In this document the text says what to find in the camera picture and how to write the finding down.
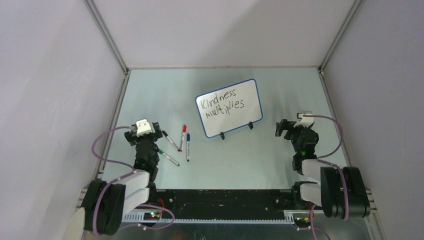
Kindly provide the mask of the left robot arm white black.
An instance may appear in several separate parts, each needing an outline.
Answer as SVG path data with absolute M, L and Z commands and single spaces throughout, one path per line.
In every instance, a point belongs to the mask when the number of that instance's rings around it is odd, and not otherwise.
M 86 231 L 112 236 L 133 209 L 141 204 L 153 208 L 158 202 L 158 194 L 150 188 L 158 173 L 160 158 L 156 141 L 163 137 L 160 125 L 142 119 L 125 129 L 125 139 L 136 149 L 131 172 L 110 182 L 101 179 L 90 182 L 81 204 Z

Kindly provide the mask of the blue-framed whiteboard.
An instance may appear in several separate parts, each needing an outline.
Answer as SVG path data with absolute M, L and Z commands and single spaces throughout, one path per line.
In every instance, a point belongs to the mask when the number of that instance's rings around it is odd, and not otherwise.
M 208 139 L 259 122 L 264 116 L 254 78 L 203 93 L 194 101 Z

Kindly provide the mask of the black whiteboard marker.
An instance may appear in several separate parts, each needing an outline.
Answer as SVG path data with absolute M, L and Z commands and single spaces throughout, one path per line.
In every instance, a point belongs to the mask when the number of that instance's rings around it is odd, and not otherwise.
M 176 143 L 169 137 L 169 135 L 167 134 L 167 132 L 166 131 L 164 131 L 164 130 L 162 130 L 161 131 L 162 132 L 162 134 L 165 136 L 165 138 L 169 141 L 169 143 L 172 145 L 172 147 L 177 151 L 177 152 L 179 152 L 180 151 L 180 148 L 176 145 Z

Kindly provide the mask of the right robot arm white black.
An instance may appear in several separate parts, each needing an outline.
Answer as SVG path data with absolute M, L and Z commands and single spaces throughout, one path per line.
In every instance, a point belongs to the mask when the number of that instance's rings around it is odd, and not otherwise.
M 299 121 L 282 119 L 276 123 L 275 136 L 292 144 L 292 169 L 310 178 L 294 183 L 291 204 L 297 209 L 314 204 L 329 218 L 347 220 L 369 216 L 371 203 L 360 170 L 352 166 L 340 167 L 318 157 L 315 150 L 319 134 L 312 129 L 313 124 L 312 117 Z

